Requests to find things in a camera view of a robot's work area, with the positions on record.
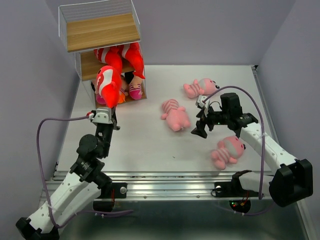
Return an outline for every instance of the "pink stuffed pig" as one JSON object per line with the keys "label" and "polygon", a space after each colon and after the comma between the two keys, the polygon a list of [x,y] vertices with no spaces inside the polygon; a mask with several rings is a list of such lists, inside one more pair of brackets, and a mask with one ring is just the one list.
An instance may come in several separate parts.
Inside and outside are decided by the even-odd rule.
{"label": "pink stuffed pig", "polygon": [[236,136],[228,136],[219,141],[218,149],[211,152],[213,164],[221,170],[226,168],[227,163],[236,164],[238,158],[242,156],[246,149],[239,138]]}
{"label": "pink stuffed pig", "polygon": [[195,79],[193,84],[184,84],[184,91],[188,98],[196,98],[199,95],[209,95],[213,94],[220,87],[216,85],[215,81],[212,81],[210,78],[203,78],[200,81]]}
{"label": "pink stuffed pig", "polygon": [[191,126],[186,109],[183,106],[179,106],[177,100],[169,99],[162,103],[161,107],[165,112],[161,115],[161,119],[166,119],[167,124],[173,131],[177,132]]}

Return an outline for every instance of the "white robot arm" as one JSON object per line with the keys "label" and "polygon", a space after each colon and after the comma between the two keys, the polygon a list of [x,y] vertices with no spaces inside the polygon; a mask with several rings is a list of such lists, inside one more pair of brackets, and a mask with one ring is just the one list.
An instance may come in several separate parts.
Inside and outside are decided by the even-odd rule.
{"label": "white robot arm", "polygon": [[65,226],[74,214],[102,192],[109,194],[114,188],[111,178],[101,172],[105,164],[99,159],[109,155],[113,130],[120,129],[115,108],[98,108],[89,114],[89,119],[96,125],[95,135],[87,134],[80,139],[76,150],[78,158],[49,202],[46,201],[29,217],[17,221],[16,227],[24,239],[58,240],[58,229]]}
{"label": "white robot arm", "polygon": [[[206,96],[199,96],[196,106],[201,109],[198,113],[196,128],[192,134],[206,138],[205,127],[212,131],[214,125],[227,125],[238,138],[247,142],[259,155],[262,154],[263,139],[261,125],[250,113],[243,113],[240,100],[235,93],[225,93],[220,96],[221,111],[210,107]],[[264,133],[264,161],[270,167],[273,176],[264,175],[261,183],[260,174],[244,170],[232,176],[231,182],[216,182],[221,189],[216,191],[219,198],[243,196],[246,191],[259,192],[271,196],[274,202],[285,207],[289,204],[307,198],[313,194],[313,171],[311,163],[298,160],[285,151],[268,134]]]}

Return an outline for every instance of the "black bracket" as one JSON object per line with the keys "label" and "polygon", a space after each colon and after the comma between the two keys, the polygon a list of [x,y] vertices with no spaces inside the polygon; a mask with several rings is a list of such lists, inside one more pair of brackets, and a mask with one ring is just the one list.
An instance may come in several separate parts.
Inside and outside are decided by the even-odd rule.
{"label": "black bracket", "polygon": [[115,199],[126,199],[127,187],[128,183],[126,182],[112,182],[111,186],[103,187],[101,189],[101,195],[98,199],[111,199],[113,191]]}
{"label": "black bracket", "polygon": [[102,201],[94,201],[93,209],[100,212],[111,212],[115,207],[115,202],[112,199],[125,199],[127,198],[126,182],[113,182],[110,188],[102,188],[101,195],[97,199],[104,199]]}
{"label": "black bracket", "polygon": [[[215,192],[214,197],[217,198],[238,198],[243,197],[247,190],[244,190],[241,187],[239,177],[243,174],[250,173],[250,170],[238,171],[232,175],[231,181],[217,181],[214,183],[215,189],[212,191]],[[258,197],[258,192],[249,191],[250,197]]]}
{"label": "black bracket", "polygon": [[53,228],[49,233],[41,233],[41,229],[34,229],[30,219],[21,217],[15,224],[16,228],[26,240],[59,240],[58,229]]}
{"label": "black bracket", "polygon": [[313,168],[307,159],[282,165],[270,183],[270,195],[280,207],[286,207],[313,194]]}

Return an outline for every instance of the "orange plush toy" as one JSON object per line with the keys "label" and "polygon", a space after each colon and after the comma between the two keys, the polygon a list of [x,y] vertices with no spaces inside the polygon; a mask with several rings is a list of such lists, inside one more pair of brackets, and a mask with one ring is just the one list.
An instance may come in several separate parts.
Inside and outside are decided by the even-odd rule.
{"label": "orange plush toy", "polygon": [[122,86],[119,92],[120,94],[119,104],[123,104],[126,101],[126,96],[128,96],[128,93],[126,92],[128,84],[126,83],[123,76],[121,76],[121,80],[122,80]]}
{"label": "orange plush toy", "polygon": [[113,66],[103,66],[93,84],[95,93],[103,98],[108,108],[113,108],[119,103],[122,79]]}

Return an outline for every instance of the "wooden board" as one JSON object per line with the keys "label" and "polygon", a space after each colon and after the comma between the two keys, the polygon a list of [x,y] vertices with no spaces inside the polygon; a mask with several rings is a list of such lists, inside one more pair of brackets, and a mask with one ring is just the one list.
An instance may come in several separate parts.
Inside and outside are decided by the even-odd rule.
{"label": "wooden board", "polygon": [[[99,69],[105,65],[106,64],[98,61],[93,50],[81,53],[82,81],[95,79]],[[134,70],[135,69],[130,65],[130,63],[126,59],[122,58],[122,73],[127,73]]]}
{"label": "wooden board", "polygon": [[67,22],[66,35],[69,53],[140,40],[131,13]]}
{"label": "wooden board", "polygon": [[[141,85],[141,90],[142,90],[142,97],[139,100],[146,99],[147,95],[146,95],[145,87],[143,84]],[[129,103],[129,102],[133,102],[133,101],[138,101],[138,100],[134,100],[132,97],[130,97],[130,95],[128,95],[125,97],[125,102],[121,103],[121,104]],[[95,107],[96,108],[104,108],[104,107],[106,107],[106,105],[101,105],[101,104],[97,103],[97,101],[95,101]]]}

